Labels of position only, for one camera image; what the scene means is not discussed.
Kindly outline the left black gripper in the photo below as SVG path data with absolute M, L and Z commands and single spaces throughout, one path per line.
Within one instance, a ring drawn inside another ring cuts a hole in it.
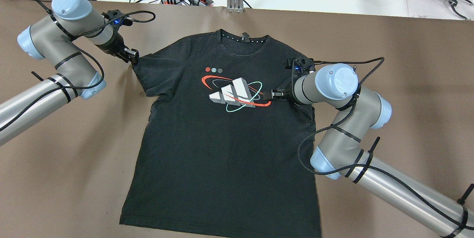
M 118 57 L 125 63 L 138 64 L 139 52 L 125 46 L 120 34 L 114 35 L 108 45 L 104 46 L 104 53 Z

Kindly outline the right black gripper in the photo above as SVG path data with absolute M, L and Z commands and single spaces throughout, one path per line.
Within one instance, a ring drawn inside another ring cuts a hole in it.
M 278 88 L 278 89 L 272 89 L 270 91 L 270 95 L 264 95 L 262 99 L 264 101 L 277 101 L 277 102 L 282 102 L 282 101 L 287 101 L 292 105 L 297 104 L 297 100 L 294 97 L 294 87 L 293 86 L 287 86 L 286 88 Z

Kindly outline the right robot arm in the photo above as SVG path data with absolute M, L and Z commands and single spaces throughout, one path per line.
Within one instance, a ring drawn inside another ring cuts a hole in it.
M 269 90 L 265 100 L 289 101 L 296 106 L 325 103 L 336 116 L 316 142 L 310 160 L 300 160 L 316 175 L 334 180 L 346 177 L 357 186 L 424 225 L 442 238 L 472 238 L 473 211 L 436 190 L 391 167 L 375 156 L 379 138 L 372 147 L 362 140 L 371 130 L 385 125 L 391 105 L 363 85 L 356 63 L 302 64 L 294 60 L 289 84 Z

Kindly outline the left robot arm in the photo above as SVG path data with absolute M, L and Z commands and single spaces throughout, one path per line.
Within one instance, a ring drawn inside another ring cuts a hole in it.
M 49 15 L 29 26 L 17 42 L 32 58 L 47 59 L 56 74 L 1 104 L 1 144 L 17 137 L 76 97 L 88 99 L 106 83 L 73 41 L 84 36 L 103 52 L 136 64 L 138 51 L 117 32 L 126 15 L 100 14 L 88 0 L 53 0 Z

